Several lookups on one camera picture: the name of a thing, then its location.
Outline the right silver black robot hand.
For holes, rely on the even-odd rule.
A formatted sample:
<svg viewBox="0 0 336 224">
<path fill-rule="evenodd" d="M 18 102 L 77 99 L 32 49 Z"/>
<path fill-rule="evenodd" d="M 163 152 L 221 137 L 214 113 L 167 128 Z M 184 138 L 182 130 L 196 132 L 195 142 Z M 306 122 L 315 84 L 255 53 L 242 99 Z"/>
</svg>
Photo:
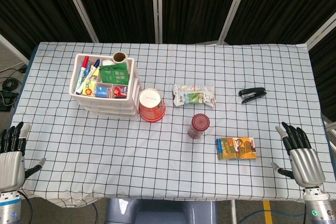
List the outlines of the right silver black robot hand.
<svg viewBox="0 0 336 224">
<path fill-rule="evenodd" d="M 285 122 L 276 131 L 288 154 L 291 170 L 286 170 L 272 162 L 273 169 L 286 177 L 294 179 L 303 188 L 317 188 L 325 182 L 324 172 L 318 154 L 312 148 L 306 133 L 299 127 L 295 128 Z"/>
</svg>

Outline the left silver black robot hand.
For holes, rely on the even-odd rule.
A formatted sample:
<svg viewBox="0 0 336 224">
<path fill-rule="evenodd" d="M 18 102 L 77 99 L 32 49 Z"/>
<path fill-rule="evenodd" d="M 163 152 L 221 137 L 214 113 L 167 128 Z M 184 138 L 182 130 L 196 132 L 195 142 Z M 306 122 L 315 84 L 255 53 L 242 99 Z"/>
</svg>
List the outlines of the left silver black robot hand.
<svg viewBox="0 0 336 224">
<path fill-rule="evenodd" d="M 1 192 L 11 192 L 22 187 L 25 180 L 42 169 L 42 158 L 37 165 L 25 168 L 25 150 L 30 124 L 24 122 L 11 126 L 1 133 Z"/>
</svg>

